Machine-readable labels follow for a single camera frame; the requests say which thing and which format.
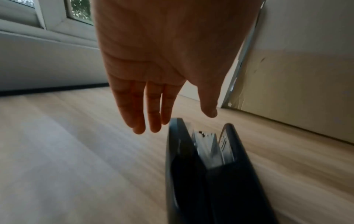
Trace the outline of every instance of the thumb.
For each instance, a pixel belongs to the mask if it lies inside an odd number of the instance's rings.
[[[216,117],[218,114],[216,106],[218,104],[220,91],[221,85],[217,84],[216,82],[214,84],[198,87],[200,108],[208,117]]]

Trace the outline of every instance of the brown cardboard panel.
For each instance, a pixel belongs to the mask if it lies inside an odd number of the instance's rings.
[[[231,107],[354,143],[354,59],[252,50]]]

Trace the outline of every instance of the palm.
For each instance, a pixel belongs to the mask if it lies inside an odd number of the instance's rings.
[[[260,5],[245,2],[93,0],[109,82],[135,133],[145,130],[145,86],[153,132],[169,122],[186,80],[198,87],[203,112],[216,116],[221,84]]]

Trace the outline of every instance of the green foliage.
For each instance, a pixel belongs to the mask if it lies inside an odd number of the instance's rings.
[[[91,21],[89,0],[70,0],[74,16]]]

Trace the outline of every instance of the black object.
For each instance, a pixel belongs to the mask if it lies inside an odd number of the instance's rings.
[[[229,141],[234,160],[207,169],[183,120],[171,119],[166,152],[169,224],[278,223],[234,126],[226,124],[221,136]]]

